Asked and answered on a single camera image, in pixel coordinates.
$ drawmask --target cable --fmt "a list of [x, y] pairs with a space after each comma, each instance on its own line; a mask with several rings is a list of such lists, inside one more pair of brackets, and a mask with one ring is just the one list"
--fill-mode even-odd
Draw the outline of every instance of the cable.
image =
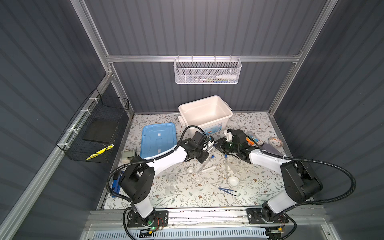
[[231, 155], [231, 156], [234, 156], [234, 157], [237, 158], [237, 159], [240, 159], [238, 156], [236, 156], [236, 155], [234, 155], [234, 154], [232, 154], [232, 153], [227, 153], [227, 155]]
[[[269, 156], [272, 156], [272, 157], [277, 157], [277, 158], [281, 158], [281, 159], [283, 158], [283, 156], [281, 156], [281, 155], [273, 154], [273, 153], [270, 153], [270, 152], [267, 152], [267, 151], [262, 151], [262, 153], [264, 153], [266, 155], [269, 155]], [[325, 204], [325, 203], [330, 203], [330, 202], [336, 202], [336, 201], [339, 201], [341, 199], [344, 199], [344, 198], [348, 197], [356, 189], [356, 179], [353, 177], [353, 175], [350, 172], [348, 172], [346, 169], [344, 169], [344, 168], [342, 168], [342, 167], [340, 167], [338, 165], [335, 165], [335, 164], [330, 163], [330, 162], [323, 162], [323, 161], [319, 161], [319, 160], [312, 160], [312, 159], [305, 159], [305, 158], [284, 157], [284, 159], [291, 160], [291, 161], [294, 161], [294, 162], [311, 162], [311, 163], [323, 164], [323, 165], [326, 165], [326, 166], [329, 166], [329, 167], [333, 167], [333, 168], [336, 168], [337, 170], [343, 172], [344, 174], [346, 174], [349, 177], [349, 179], [351, 180], [350, 188], [345, 193], [343, 193], [343, 194], [341, 194], [341, 195], [339, 195], [337, 197], [333, 197], [333, 198], [330, 198], [330, 199], [324, 199], [324, 200], [307, 201], [307, 202], [295, 204], [292, 207], [289, 207], [289, 208], [285, 209], [284, 210], [285, 212], [287, 212], [289, 210], [292, 210], [295, 207], [298, 207], [298, 206], [301, 206], [301, 205]]]
[[105, 182], [105, 188], [107, 189], [107, 191], [112, 195], [112, 196], [115, 196], [115, 197], [119, 197], [121, 199], [124, 199], [124, 200], [127, 200], [128, 202], [131, 202], [131, 199], [127, 196], [124, 196], [124, 195], [121, 195], [121, 194], [118, 194], [117, 192], [114, 192], [111, 187], [109, 186], [109, 182], [111, 181], [111, 178], [113, 177], [113, 175], [120, 169], [123, 169], [127, 166], [130, 166], [130, 165], [136, 165], [136, 164], [144, 164], [144, 163], [148, 163], [148, 162], [153, 162], [153, 159], [148, 159], [148, 160], [144, 160], [144, 161], [137, 161], [137, 162], [130, 162], [130, 163], [126, 163], [126, 164], [123, 164], [117, 168], [115, 168], [114, 170], [112, 170], [112, 172], [109, 174], [108, 178], [107, 178], [107, 181]]
[[127, 213], [128, 209], [131, 209], [132, 211], [132, 208], [131, 207], [127, 207], [124, 212], [122, 213], [122, 225], [124, 227], [124, 230], [125, 230], [125, 233], [128, 235], [128, 237], [132, 240], [136, 240], [132, 237], [132, 235], [128, 232], [128, 228], [127, 228], [127, 223], [125, 221], [125, 214]]
[[[195, 125], [189, 125], [189, 126], [187, 126], [187, 127], [184, 129], [183, 133], [181, 134], [180, 141], [177, 143], [176, 147], [174, 148], [174, 151], [176, 151], [176, 149], [180, 146], [181, 141], [183, 140], [184, 134], [185, 134], [185, 132], [187, 131], [187, 129], [189, 129], [189, 128], [191, 128], [191, 127], [195, 127], [195, 128], [197, 128], [198, 130], [200, 130], [201, 132], [204, 133], [204, 136], [207, 136], [207, 135], [205, 134], [205, 132], [204, 132], [200, 127], [195, 126]], [[162, 159], [162, 158], [164, 158], [164, 157], [166, 157], [166, 156], [168, 156], [168, 155], [170, 155], [170, 154], [172, 154], [172, 153], [173, 153], [173, 151], [169, 151], [169, 152], [167, 152], [167, 153], [165, 153], [165, 154], [163, 154], [163, 155], [161, 155], [161, 156], [159, 156], [159, 157], [155, 157], [155, 159], [148, 159], [148, 160], [143, 160], [143, 161], [130, 162], [130, 163], [126, 163], [126, 164], [123, 164], [123, 165], [121, 165], [121, 166], [115, 168], [115, 169], [112, 170], [111, 173], [109, 174], [109, 176], [108, 176], [108, 178], [107, 178], [107, 181], [106, 181], [106, 183], [105, 183], [105, 188], [107, 189], [107, 191], [108, 191], [112, 196], [119, 197], [119, 198], [121, 198], [121, 199], [127, 200], [128, 202], [131, 202], [131, 199], [130, 199], [129, 197], [114, 192], [114, 191], [111, 189], [111, 187], [109, 186], [109, 182], [111, 181], [111, 178], [114, 176], [114, 174], [115, 174], [118, 170], [123, 169], [123, 168], [125, 168], [125, 167], [127, 167], [127, 166], [134, 165], [134, 164], [144, 164], [144, 163], [153, 162], [154, 160], [156, 161], [156, 160]]]
[[296, 230], [297, 228], [297, 224], [296, 222], [290, 217], [288, 216], [285, 212], [284, 212], [284, 215], [289, 219], [291, 220], [291, 222], [293, 223], [293, 228], [292, 230], [285, 236], [283, 236], [282, 238], [278, 238], [277, 240], [284, 240], [284, 239], [287, 239], [289, 236], [291, 236], [293, 234], [293, 232]]
[[[195, 125], [189, 125], [189, 126], [187, 126], [187, 127], [184, 129], [183, 133], [181, 134], [181, 136], [180, 136], [180, 140], [178, 141], [176, 147], [173, 149], [174, 151], [176, 151], [176, 149], [178, 149], [178, 148], [180, 147], [180, 144], [181, 144], [181, 141], [183, 140], [183, 137], [184, 137], [185, 132], [187, 131], [187, 129], [189, 129], [189, 128], [191, 128], [191, 127], [195, 127], [195, 128], [197, 128], [198, 130], [200, 130], [200, 131], [204, 134], [205, 137], [207, 136], [207, 135], [205, 134], [204, 130], [202, 130], [200, 127], [195, 126]], [[159, 160], [159, 159], [162, 159], [162, 158], [164, 158], [164, 157], [166, 157], [166, 156], [168, 156], [168, 155], [170, 155], [170, 154], [172, 154], [172, 153], [173, 153], [173, 151], [169, 151], [169, 152], [167, 152], [167, 153], [165, 153], [165, 154], [163, 154], [163, 155], [161, 155], [161, 156], [159, 156], [159, 157], [155, 157], [155, 161], [157, 161], [157, 160]]]

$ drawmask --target tweezers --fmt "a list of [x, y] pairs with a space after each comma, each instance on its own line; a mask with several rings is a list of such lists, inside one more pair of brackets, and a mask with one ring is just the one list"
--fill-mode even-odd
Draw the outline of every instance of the tweezers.
[[237, 191], [235, 191], [235, 190], [227, 189], [227, 188], [221, 188], [221, 187], [218, 187], [218, 189], [220, 189], [221, 191], [226, 192], [226, 193], [228, 193], [228, 194], [231, 194], [231, 195], [233, 195], [233, 196], [237, 196], [237, 195], [232, 194], [232, 193], [229, 192], [229, 191], [237, 192]]

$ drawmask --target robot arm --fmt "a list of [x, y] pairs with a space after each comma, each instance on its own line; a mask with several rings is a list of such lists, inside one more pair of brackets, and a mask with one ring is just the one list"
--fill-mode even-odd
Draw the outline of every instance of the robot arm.
[[[262, 147], [249, 146], [246, 135], [242, 130], [234, 130], [231, 134], [233, 137], [232, 142], [227, 142], [225, 137], [215, 142], [214, 146], [220, 152], [234, 153], [245, 162], [264, 166], [281, 174], [283, 177], [285, 189], [263, 204], [262, 214], [266, 222], [273, 222], [275, 218], [278, 218], [281, 211], [296, 203], [304, 202], [322, 189], [323, 186], [309, 163], [292, 162], [269, 156], [263, 153]], [[206, 140], [207, 137], [196, 132], [192, 139], [182, 141], [176, 150], [173, 148], [168, 150], [167, 152], [172, 153], [166, 157], [147, 164], [127, 167], [120, 178], [119, 184], [132, 199], [144, 222], [152, 221], [154, 218], [154, 208], [148, 197], [154, 177], [168, 167], [188, 159], [196, 158], [200, 163], [203, 163], [209, 156], [207, 151], [203, 151], [204, 148], [208, 149]], [[132, 161], [140, 160], [143, 159], [136, 156]]]
[[[176, 163], [194, 158], [203, 163], [209, 156], [207, 138], [203, 134], [196, 132], [192, 139], [181, 141], [176, 150], [174, 150], [176, 147], [174, 146], [166, 152], [145, 159], [155, 160], [158, 156], [166, 155], [165, 157], [146, 164], [133, 164], [125, 169], [124, 174], [120, 177], [119, 185], [130, 197], [133, 202], [131, 205], [134, 205], [144, 222], [153, 221], [154, 218], [154, 208], [149, 201], [148, 195], [155, 176]], [[135, 156], [132, 163], [135, 161], [141, 162], [142, 160], [140, 156]]]

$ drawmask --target aluminum frame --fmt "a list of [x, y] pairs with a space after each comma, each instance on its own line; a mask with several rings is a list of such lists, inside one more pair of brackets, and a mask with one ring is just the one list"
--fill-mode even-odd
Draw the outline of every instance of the aluminum frame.
[[152, 62], [152, 63], [173, 63], [175, 59], [177, 61], [231, 61], [233, 59], [241, 59], [243, 63], [270, 63], [270, 62], [288, 62], [297, 63], [300, 60], [300, 55], [269, 55], [269, 56], [257, 56], [257, 55], [237, 55], [237, 56], [151, 56], [151, 55], [108, 55], [107, 61], [109, 63], [126, 63], [126, 62]]
[[301, 49], [300, 59], [297, 63], [294, 63], [291, 67], [289, 73], [287, 74], [281, 88], [279, 89], [275, 99], [272, 102], [271, 107], [269, 108], [270, 114], [273, 116], [276, 113], [277, 108], [279, 107], [281, 101], [283, 100], [285, 94], [287, 93], [289, 87], [291, 86], [293, 80], [295, 79], [297, 73], [299, 72], [301, 66], [303, 65], [304, 60], [307, 58], [308, 53], [310, 52], [314, 42], [319, 36], [322, 28], [327, 22], [328, 17], [336, 6], [338, 0], [327, 0], [319, 17], [316, 20], [311, 32], [308, 35], [308, 38], [305, 40], [303, 48]]
[[[103, 40], [99, 34], [99, 31], [96, 28], [96, 25], [92, 19], [91, 13], [88, 10], [88, 7], [84, 0], [70, 0], [77, 16], [80, 19], [81, 24], [83, 25], [85, 32], [87, 33], [89, 40], [91, 41], [93, 48], [95, 49], [101, 64], [104, 67], [106, 73], [112, 71], [115, 76], [112, 81], [112, 86], [116, 91], [116, 94], [119, 98], [129, 99], [127, 93], [124, 90], [124, 87], [120, 81], [119, 76], [117, 75], [116, 69], [112, 64], [110, 64], [106, 58], [108, 55], [107, 48], [105, 47]], [[129, 116], [133, 116], [134, 110], [132, 108], [131, 102], [129, 102]]]
[[[97, 86], [99, 93], [103, 93], [107, 89], [111, 80], [112, 74], [106, 74], [103, 80], [100, 82], [99, 86]], [[94, 98], [96, 98], [99, 93], [94, 91], [82, 109], [88, 109], [91, 103], [94, 101]], [[79, 112], [79, 114], [69, 126], [69, 129], [76, 126], [83, 114], [86, 114], [86, 112]], [[60, 139], [60, 142], [65, 141], [70, 134], [71, 133], [69, 131], [66, 131], [66, 133]], [[36, 173], [28, 187], [25, 189], [7, 217], [4, 219], [3, 223], [0, 225], [1, 240], [11, 240], [13, 238], [64, 156], [64, 152], [58, 146], [55, 146], [51, 154], [45, 160], [42, 167]]]

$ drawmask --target blue tool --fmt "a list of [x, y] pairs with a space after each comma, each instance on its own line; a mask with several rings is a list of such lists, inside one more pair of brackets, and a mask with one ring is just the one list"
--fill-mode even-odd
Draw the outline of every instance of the blue tool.
[[120, 171], [120, 172], [115, 173], [115, 175], [113, 176], [113, 183], [112, 183], [111, 189], [115, 193], [120, 192], [119, 180], [120, 180], [120, 177], [123, 175], [123, 173], [124, 173], [124, 171]]
[[230, 195], [237, 196], [237, 195], [232, 194], [232, 193], [229, 192], [229, 191], [237, 192], [237, 191], [235, 191], [235, 190], [227, 189], [227, 188], [221, 188], [221, 187], [218, 187], [218, 189], [220, 189], [221, 191], [226, 192], [226, 193], [228, 193], [228, 194], [230, 194]]

